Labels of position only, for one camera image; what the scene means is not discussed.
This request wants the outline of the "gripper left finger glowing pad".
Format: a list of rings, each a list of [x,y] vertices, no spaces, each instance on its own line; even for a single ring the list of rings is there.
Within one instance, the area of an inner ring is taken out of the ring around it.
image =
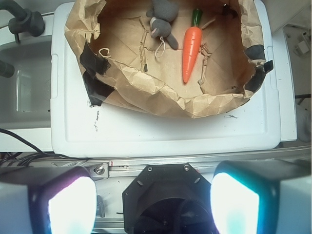
[[[90,234],[96,211],[96,185],[83,167],[0,170],[2,234]]]

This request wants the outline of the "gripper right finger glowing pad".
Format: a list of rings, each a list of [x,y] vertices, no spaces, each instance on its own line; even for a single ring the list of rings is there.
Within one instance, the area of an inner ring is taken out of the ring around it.
[[[210,204],[221,234],[310,234],[311,160],[223,161],[214,172]]]

